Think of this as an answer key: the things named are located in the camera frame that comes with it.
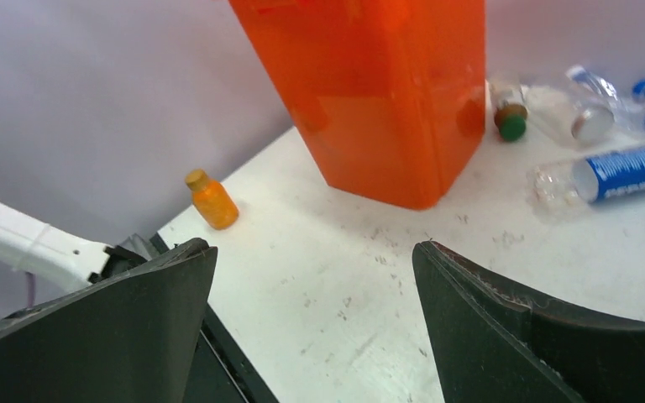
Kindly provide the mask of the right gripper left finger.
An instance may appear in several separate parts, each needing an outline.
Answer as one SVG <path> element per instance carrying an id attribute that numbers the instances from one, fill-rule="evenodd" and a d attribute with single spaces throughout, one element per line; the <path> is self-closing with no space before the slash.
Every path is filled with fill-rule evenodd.
<path id="1" fill-rule="evenodd" d="M 0 402 L 180 402 L 218 260 L 193 238 L 0 320 Z"/>

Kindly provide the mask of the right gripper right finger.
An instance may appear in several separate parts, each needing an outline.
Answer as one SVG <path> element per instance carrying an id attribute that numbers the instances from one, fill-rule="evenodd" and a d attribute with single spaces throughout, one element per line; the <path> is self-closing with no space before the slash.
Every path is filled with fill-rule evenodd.
<path id="1" fill-rule="evenodd" d="M 435 241 L 412 265 L 447 402 L 645 402 L 645 322 L 577 306 Z"/>

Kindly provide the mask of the small orange juice bottle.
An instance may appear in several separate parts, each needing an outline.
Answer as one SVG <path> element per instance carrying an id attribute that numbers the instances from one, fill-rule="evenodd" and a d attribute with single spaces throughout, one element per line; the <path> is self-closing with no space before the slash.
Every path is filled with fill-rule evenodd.
<path id="1" fill-rule="evenodd" d="M 192 205 L 211 228 L 224 230 L 238 220 L 239 210 L 230 195 L 204 170 L 189 172 L 185 183 L 191 191 Z"/>

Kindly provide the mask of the blue cap pepsi bottle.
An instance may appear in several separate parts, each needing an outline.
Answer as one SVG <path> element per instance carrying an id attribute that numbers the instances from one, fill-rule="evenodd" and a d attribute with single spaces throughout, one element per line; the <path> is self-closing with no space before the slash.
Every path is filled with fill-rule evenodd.
<path id="1" fill-rule="evenodd" d="M 537 165 L 528 201 L 543 215 L 565 215 L 645 193 L 645 143 Z"/>

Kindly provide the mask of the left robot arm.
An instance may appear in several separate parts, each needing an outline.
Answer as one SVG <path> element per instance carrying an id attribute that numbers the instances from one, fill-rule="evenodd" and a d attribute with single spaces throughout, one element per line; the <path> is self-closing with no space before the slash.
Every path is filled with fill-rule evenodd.
<path id="1" fill-rule="evenodd" d="M 119 245 L 77 237 L 0 202 L 0 261 L 71 293 L 147 259 Z"/>

